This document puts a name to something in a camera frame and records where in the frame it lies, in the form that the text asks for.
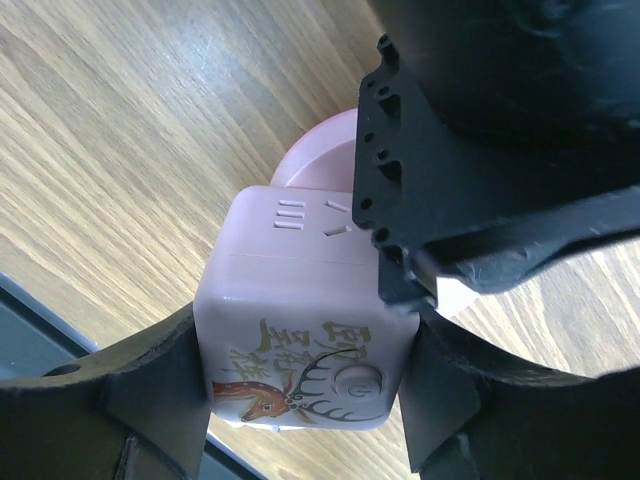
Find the antler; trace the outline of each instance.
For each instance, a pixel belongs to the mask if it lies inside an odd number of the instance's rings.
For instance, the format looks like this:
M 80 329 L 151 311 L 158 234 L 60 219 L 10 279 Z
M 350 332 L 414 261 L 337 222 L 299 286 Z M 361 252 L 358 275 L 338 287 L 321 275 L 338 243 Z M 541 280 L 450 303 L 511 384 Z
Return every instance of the antler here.
M 304 397 L 319 397 L 324 395 L 324 393 L 313 393 L 313 392 L 305 392 L 302 390 L 302 384 L 304 382 L 322 382 L 326 380 L 326 378 L 311 378 L 309 374 L 314 370 L 331 370 L 328 367 L 321 367 L 318 364 L 324 360 L 325 358 L 329 358 L 333 355 L 343 354 L 347 352 L 355 352 L 355 348 L 350 348 L 348 350 L 339 350 L 337 352 L 325 353 L 324 355 L 320 355 L 313 362 L 305 367 L 305 369 L 300 374 L 300 378 L 298 379 L 298 383 L 294 387 L 293 391 L 289 394 L 289 398 L 291 400 L 302 400 Z
M 334 420 L 336 422 L 366 422 L 368 420 L 375 420 L 376 418 L 382 417 L 382 415 L 378 415 L 377 417 L 370 417 L 370 418 L 347 418 L 349 415 L 354 415 L 354 412 L 346 412 L 342 415 L 334 416 L 333 415 L 334 412 L 338 410 L 344 410 L 344 408 L 336 407 L 336 408 L 330 408 L 326 412 L 319 412 L 318 410 L 315 409 L 315 407 L 317 405 L 320 405 L 321 403 L 331 403 L 331 402 L 329 402 L 329 400 L 318 400 L 316 402 L 313 402 L 307 405 L 306 407 L 298 407 L 298 410 L 304 410 L 306 412 L 313 413 L 318 417 L 327 418 L 329 420 Z

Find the pink power strip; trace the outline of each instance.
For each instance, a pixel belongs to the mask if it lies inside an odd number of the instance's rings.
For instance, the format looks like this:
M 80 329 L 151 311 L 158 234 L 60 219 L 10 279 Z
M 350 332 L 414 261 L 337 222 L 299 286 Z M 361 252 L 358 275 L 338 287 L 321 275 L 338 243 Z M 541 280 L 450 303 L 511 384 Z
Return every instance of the pink power strip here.
M 229 422 L 367 430 L 389 416 L 419 318 L 378 298 L 378 252 L 344 191 L 354 145 L 351 111 L 229 210 L 194 300 L 211 408 Z M 475 296 L 445 291 L 447 313 Z

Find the deer illustration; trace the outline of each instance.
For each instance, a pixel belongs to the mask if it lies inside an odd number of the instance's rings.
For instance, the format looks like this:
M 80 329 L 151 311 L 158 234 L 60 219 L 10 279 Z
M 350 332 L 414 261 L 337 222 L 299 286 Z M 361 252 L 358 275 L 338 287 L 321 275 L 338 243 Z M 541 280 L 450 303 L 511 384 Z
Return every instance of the deer illustration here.
M 271 385 L 261 382 L 233 382 L 233 383 L 215 383 L 213 382 L 213 395 L 216 401 L 228 400 L 252 400 L 247 411 L 240 417 L 243 422 L 251 422 L 263 417 L 276 418 L 287 412 L 294 412 L 305 423 L 316 423 L 309 415 L 334 420 L 337 422 L 364 422 L 374 420 L 372 418 L 348 418 L 354 412 L 346 412 L 341 415 L 334 415 L 335 412 L 343 410 L 342 408 L 331 408 L 324 412 L 318 411 L 316 407 L 323 403 L 330 403 L 329 400 L 316 400 L 312 403 L 306 403 L 308 397 L 319 397 L 323 393 L 305 392 L 303 384 L 305 382 L 321 382 L 327 378 L 312 378 L 309 374 L 315 370 L 331 370 L 329 367 L 322 367 L 319 363 L 333 355 L 353 352 L 355 349 L 340 350 L 337 352 L 326 353 L 320 355 L 313 362 L 305 367 L 300 374 L 298 383 L 293 386 L 293 373 L 289 375 L 287 384 L 282 390 Z

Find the wood grain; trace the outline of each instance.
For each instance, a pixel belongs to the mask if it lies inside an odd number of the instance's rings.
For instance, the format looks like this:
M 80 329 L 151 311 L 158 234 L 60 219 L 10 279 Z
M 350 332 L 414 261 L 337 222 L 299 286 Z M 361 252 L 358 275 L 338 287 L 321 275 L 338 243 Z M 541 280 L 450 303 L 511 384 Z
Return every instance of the wood grain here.
M 230 201 L 357 102 L 360 0 L 0 0 L 2 270 L 106 346 L 193 297 Z M 639 362 L 640 243 L 457 322 L 596 375 Z M 212 432 L 270 478 L 407 478 L 398 409 L 369 433 Z

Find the socket hole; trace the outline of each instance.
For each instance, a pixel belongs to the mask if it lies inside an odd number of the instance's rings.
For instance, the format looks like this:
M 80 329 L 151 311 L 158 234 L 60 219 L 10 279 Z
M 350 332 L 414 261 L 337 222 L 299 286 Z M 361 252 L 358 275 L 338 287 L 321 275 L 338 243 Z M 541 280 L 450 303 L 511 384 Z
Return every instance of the socket hole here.
M 275 228 L 286 228 L 288 230 L 302 230 L 301 223 L 275 222 L 273 226 Z
M 402 263 L 402 249 L 397 245 L 389 245 L 388 247 L 384 247 L 382 249 L 382 254 L 384 255 L 384 258 L 392 263 Z
M 395 185 L 402 185 L 402 164 L 400 162 L 393 161 L 378 165 L 378 168 L 387 180 L 392 181 Z
M 389 238 L 389 229 L 388 228 L 381 228 L 380 230 L 376 230 L 375 233 L 373 234 L 373 239 L 377 243 L 386 242 L 388 238 Z
M 302 207 L 306 205 L 304 202 L 298 202 L 295 200 L 280 200 L 278 205 L 282 205 L 283 207 Z
M 304 218 L 304 212 L 293 212 L 291 210 L 278 210 L 276 213 L 278 217 L 289 217 L 289 218 Z
M 331 230 L 325 230 L 322 233 L 324 233 L 325 236 L 327 237 L 333 237 L 334 235 L 338 235 L 340 233 L 347 233 L 350 231 L 351 231 L 351 228 L 349 228 L 347 225 L 344 225 L 342 227 L 332 228 Z
M 330 200 L 327 200 L 326 202 L 324 202 L 324 205 L 325 207 L 333 208 L 334 210 L 337 210 L 342 213 L 347 213 L 349 210 L 351 210 L 349 207 L 345 207 L 344 205 L 340 205 L 339 203 L 332 202 Z
M 53 370 L 45 373 L 43 376 L 45 377 L 57 377 L 58 375 L 67 375 L 69 373 L 77 372 L 80 370 L 80 365 L 62 365 L 60 367 L 54 368 Z

